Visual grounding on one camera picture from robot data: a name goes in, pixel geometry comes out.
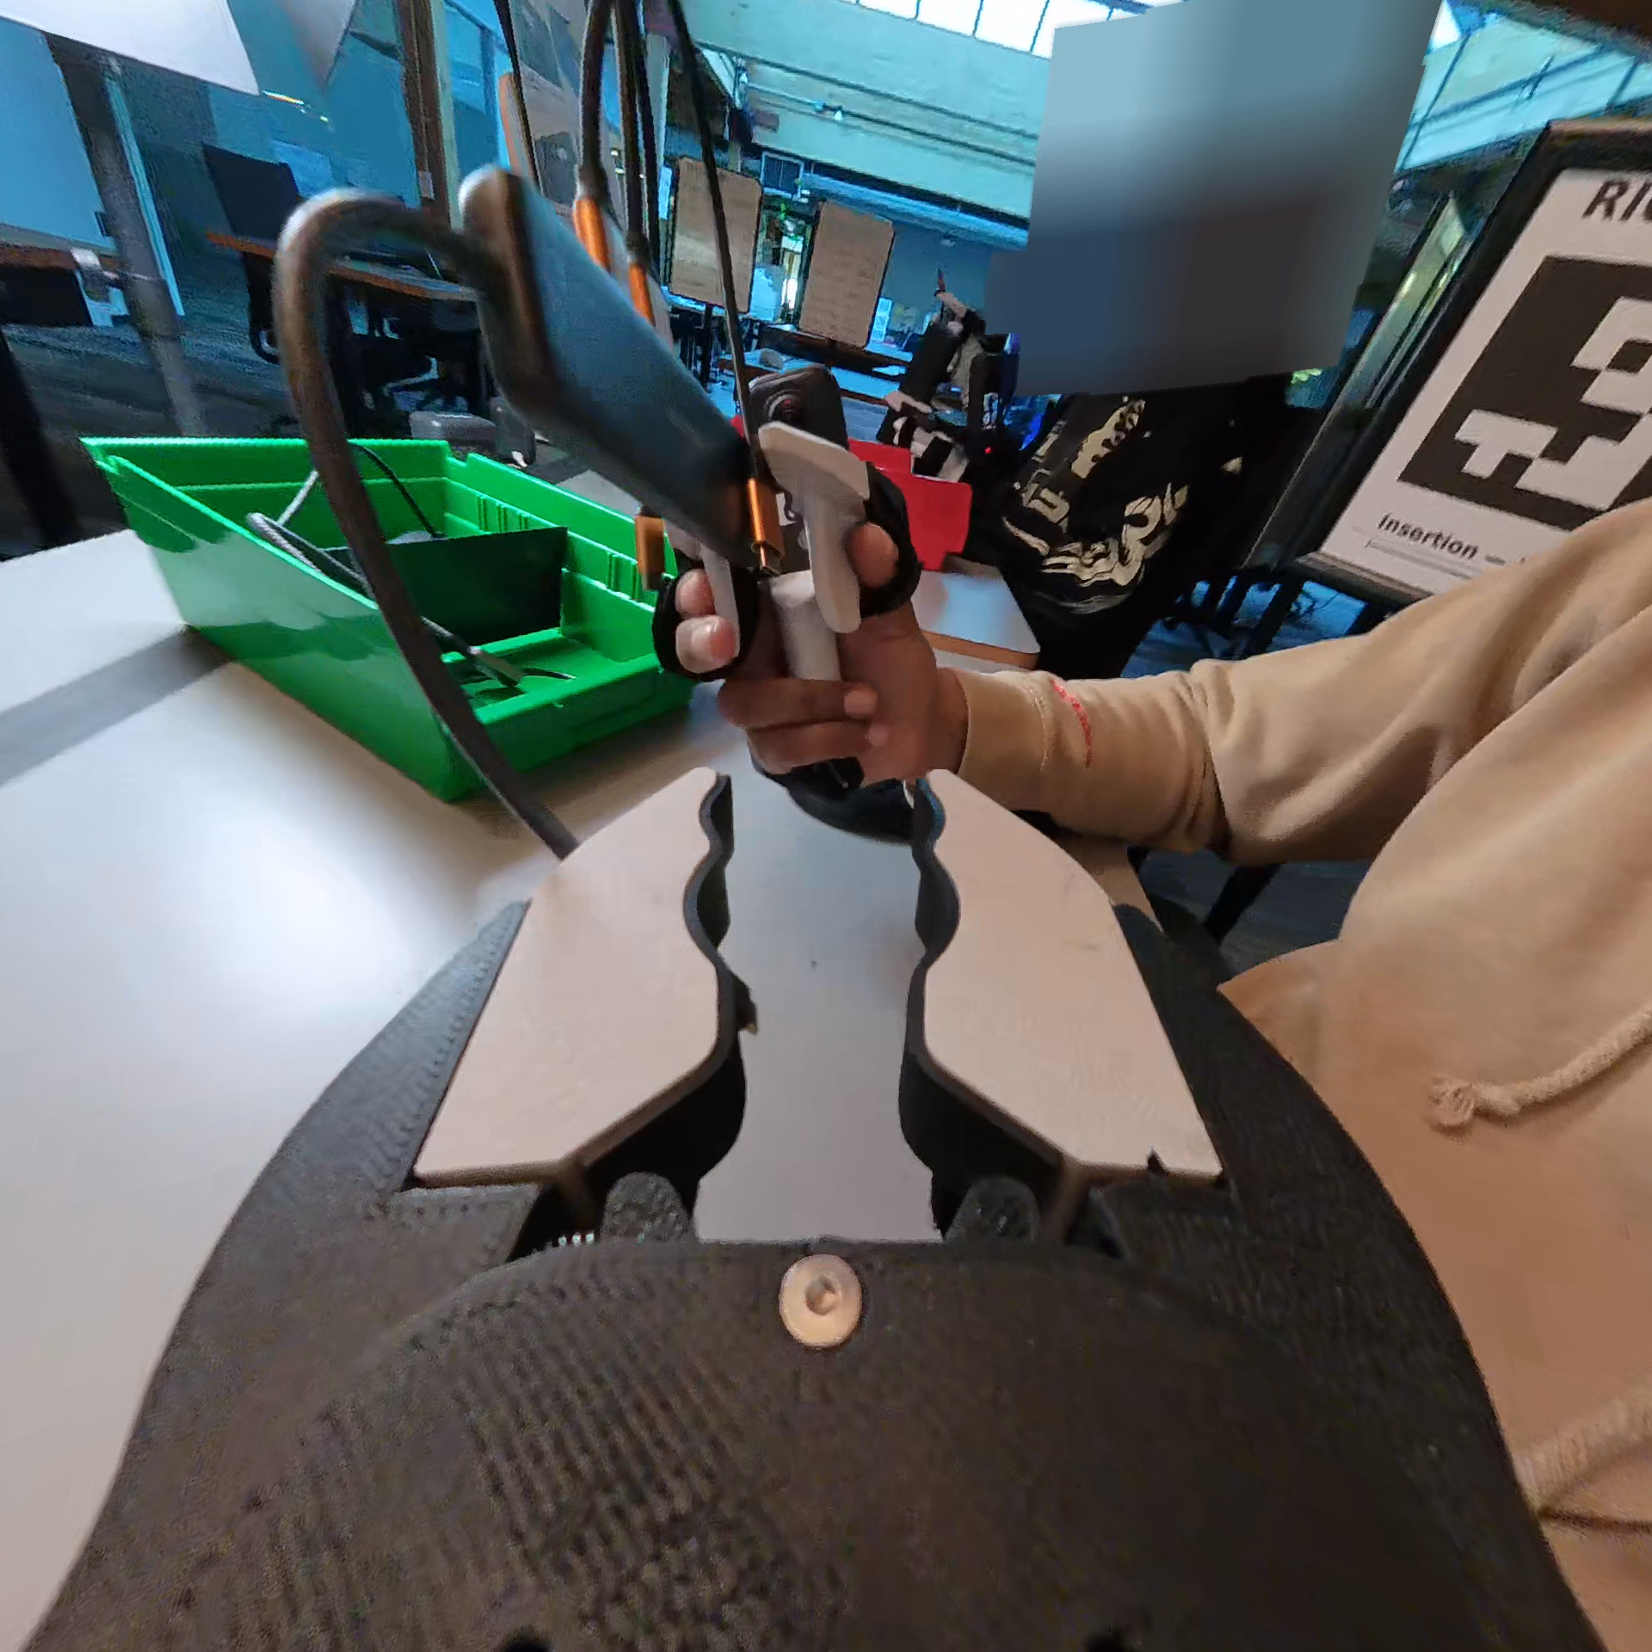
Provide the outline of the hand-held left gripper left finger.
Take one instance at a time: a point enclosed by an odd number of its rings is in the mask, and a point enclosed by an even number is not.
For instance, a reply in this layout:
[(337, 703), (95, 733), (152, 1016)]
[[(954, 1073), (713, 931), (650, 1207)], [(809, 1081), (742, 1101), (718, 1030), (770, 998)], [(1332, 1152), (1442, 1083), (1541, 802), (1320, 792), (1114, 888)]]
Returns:
[(695, 768), (612, 819), (534, 892), (414, 1163), (416, 1183), (681, 1193), (746, 1114), (752, 990), (730, 929), (734, 796)]

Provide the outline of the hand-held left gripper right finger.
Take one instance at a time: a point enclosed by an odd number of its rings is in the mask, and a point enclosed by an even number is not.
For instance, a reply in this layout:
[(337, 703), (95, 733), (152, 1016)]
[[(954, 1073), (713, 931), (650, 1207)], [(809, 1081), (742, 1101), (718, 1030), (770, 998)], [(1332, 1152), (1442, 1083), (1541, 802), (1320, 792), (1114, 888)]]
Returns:
[(915, 845), (941, 937), (915, 979), (915, 1051), (943, 1087), (1055, 1169), (1055, 1193), (1222, 1160), (1108, 886), (954, 772), (929, 776)]

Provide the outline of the green plastic bin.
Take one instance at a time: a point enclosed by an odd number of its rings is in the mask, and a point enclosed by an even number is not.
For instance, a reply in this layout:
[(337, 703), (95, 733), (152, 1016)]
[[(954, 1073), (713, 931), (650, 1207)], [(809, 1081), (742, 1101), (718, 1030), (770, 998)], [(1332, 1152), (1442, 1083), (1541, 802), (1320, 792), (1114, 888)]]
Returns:
[[(252, 530), (288, 516), (307, 544), (347, 560), (345, 532), (302, 440), (83, 438), (182, 619), (266, 682), (437, 798), (482, 792), (408, 670), (372, 595)], [(530, 471), (437, 440), (359, 444), (388, 540), (563, 524), (571, 532), (561, 625), (482, 646), (524, 668), (516, 684), (445, 664), (518, 770), (669, 715), (691, 682), (656, 662), (654, 595), (640, 583), (628, 516)]]

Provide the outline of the person's right forearm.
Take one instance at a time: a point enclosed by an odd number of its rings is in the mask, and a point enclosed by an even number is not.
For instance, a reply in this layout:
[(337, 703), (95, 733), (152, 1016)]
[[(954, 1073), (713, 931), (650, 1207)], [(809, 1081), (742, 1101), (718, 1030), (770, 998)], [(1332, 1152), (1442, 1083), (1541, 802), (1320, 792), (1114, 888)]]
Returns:
[(1521, 815), (1649, 813), (1651, 507), (1360, 634), (1183, 672), (964, 674), (958, 772), (1010, 809), (1234, 861), (1366, 859)]

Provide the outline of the person's right hand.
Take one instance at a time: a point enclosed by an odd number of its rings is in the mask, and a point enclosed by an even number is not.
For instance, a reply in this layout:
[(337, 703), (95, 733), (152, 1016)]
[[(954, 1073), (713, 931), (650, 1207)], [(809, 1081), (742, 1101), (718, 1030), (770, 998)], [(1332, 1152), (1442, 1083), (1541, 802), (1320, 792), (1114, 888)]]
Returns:
[(840, 676), (809, 680), (789, 672), (772, 611), (736, 662), (734, 625), (717, 615), (701, 568), (679, 577), (675, 599), (679, 662), (718, 682), (718, 709), (766, 772), (854, 758), (868, 780), (915, 780), (962, 766), (964, 674), (937, 660), (911, 605), (866, 617), (840, 638)]

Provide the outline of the wooden notice board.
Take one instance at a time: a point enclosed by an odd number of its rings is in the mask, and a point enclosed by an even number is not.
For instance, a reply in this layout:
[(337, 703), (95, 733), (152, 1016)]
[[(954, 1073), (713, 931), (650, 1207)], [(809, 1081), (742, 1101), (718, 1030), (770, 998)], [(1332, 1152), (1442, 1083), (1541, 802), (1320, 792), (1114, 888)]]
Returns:
[[(756, 176), (717, 168), (730, 241), (736, 310), (752, 308), (762, 186)], [(709, 168), (701, 159), (675, 160), (673, 214), (667, 257), (667, 290), (677, 298), (722, 304), (726, 286), (713, 212)]]
[(895, 243), (895, 225), (827, 198), (817, 216), (797, 326), (815, 337), (864, 347)]

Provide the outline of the red plastic bin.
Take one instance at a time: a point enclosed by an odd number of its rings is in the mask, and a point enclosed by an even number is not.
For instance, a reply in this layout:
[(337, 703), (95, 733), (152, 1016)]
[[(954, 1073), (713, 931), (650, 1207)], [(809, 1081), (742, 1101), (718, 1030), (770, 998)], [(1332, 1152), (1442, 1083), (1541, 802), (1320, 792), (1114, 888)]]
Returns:
[(974, 509), (974, 489), (966, 481), (921, 473), (905, 446), (850, 438), (850, 450), (899, 487), (923, 568), (941, 572), (964, 552)]

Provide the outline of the black bin divider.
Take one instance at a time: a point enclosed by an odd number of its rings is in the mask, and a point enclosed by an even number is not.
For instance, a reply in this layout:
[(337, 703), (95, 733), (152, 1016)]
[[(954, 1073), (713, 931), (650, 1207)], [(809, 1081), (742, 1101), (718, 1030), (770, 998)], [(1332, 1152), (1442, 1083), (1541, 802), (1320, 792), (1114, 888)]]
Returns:
[(406, 532), (390, 554), (422, 615), (475, 646), (561, 625), (563, 524), (451, 538)]

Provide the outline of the wooden office desk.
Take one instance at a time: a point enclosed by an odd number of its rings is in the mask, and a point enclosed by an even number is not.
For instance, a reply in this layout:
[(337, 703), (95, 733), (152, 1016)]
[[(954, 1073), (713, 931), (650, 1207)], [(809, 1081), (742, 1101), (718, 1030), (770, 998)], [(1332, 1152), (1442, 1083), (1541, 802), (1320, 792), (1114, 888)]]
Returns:
[(339, 255), (327, 290), (327, 355), (347, 395), (414, 393), (479, 408), (482, 334), (467, 290), (406, 261)]

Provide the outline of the person's torso beige hoodie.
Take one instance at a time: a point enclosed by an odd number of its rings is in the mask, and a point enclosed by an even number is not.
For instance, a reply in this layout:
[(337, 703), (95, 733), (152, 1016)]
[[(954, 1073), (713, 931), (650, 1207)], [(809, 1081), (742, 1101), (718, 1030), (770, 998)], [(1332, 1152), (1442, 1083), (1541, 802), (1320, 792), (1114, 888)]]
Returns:
[(1389, 886), (1228, 996), (1417, 1232), (1527, 1506), (1607, 1647), (1649, 1647), (1649, 829)]

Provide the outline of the black white tag sign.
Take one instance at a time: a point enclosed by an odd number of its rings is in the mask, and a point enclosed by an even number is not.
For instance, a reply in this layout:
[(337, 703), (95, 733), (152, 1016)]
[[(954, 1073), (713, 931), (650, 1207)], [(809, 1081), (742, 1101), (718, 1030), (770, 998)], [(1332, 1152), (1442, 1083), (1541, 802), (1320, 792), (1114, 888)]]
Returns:
[(1550, 123), (1251, 566), (1413, 601), (1649, 497), (1651, 121)]

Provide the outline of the grey metal post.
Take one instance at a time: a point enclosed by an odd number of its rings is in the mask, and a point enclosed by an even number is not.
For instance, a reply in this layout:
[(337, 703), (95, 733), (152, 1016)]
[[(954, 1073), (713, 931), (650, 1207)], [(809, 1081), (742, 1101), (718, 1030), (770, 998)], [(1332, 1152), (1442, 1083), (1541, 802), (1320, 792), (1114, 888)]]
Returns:
[(180, 312), (160, 267), (138, 178), (123, 139), (107, 56), (60, 33), (48, 48), (66, 80), (117, 247), (117, 259), (138, 337), (150, 355), (178, 432), (201, 438), (207, 420), (184, 351)]

